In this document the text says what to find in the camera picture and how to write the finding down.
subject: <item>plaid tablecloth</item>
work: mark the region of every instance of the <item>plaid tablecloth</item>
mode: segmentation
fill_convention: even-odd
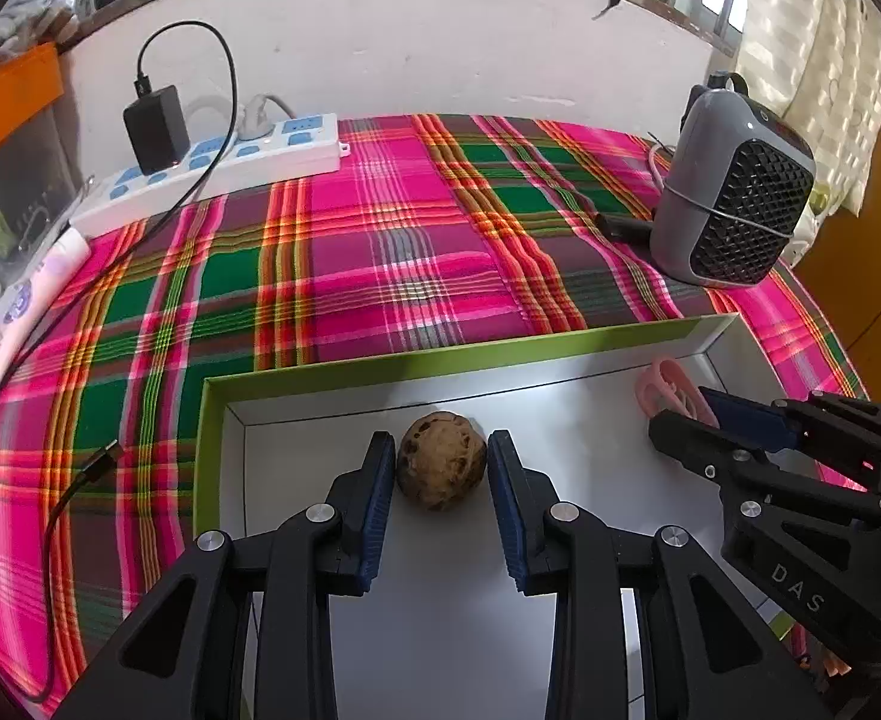
[[[664,278],[592,222],[650,218],[648,144],[530,119],[343,122],[341,170],[187,206],[101,282],[0,398],[0,665],[43,680],[47,512],[119,439],[114,474],[53,545],[52,710],[191,537],[207,376],[586,327],[739,311],[792,396],[861,395],[822,314],[778,266],[754,289]],[[136,223],[98,239],[65,304]]]

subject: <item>black power adapter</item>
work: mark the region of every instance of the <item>black power adapter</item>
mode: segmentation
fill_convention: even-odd
[[[151,175],[180,162],[191,141],[175,86],[154,92],[151,80],[138,74],[134,89],[137,99],[124,109],[124,124],[141,172]]]

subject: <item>black mesh grille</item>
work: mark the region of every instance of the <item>black mesh grille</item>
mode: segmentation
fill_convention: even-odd
[[[690,268],[702,278],[734,284],[763,280],[787,239],[742,221],[711,214],[690,255]]]
[[[744,141],[734,152],[714,207],[772,230],[792,233],[813,175],[764,141]]]
[[[745,141],[734,152],[715,209],[792,234],[813,189],[813,175],[764,141]],[[757,284],[787,245],[787,238],[711,214],[691,252],[702,278]]]

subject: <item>potato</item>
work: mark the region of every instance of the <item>potato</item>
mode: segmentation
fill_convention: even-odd
[[[470,422],[450,412],[418,419],[397,454],[397,484],[411,501],[442,512],[477,486],[486,466],[486,445]]]

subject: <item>beige curtain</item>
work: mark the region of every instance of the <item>beige curtain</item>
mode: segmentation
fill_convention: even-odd
[[[881,15],[870,0],[748,0],[736,70],[751,97],[813,148],[816,186],[798,229],[859,213],[881,123]],[[806,247],[794,247],[799,259]]]

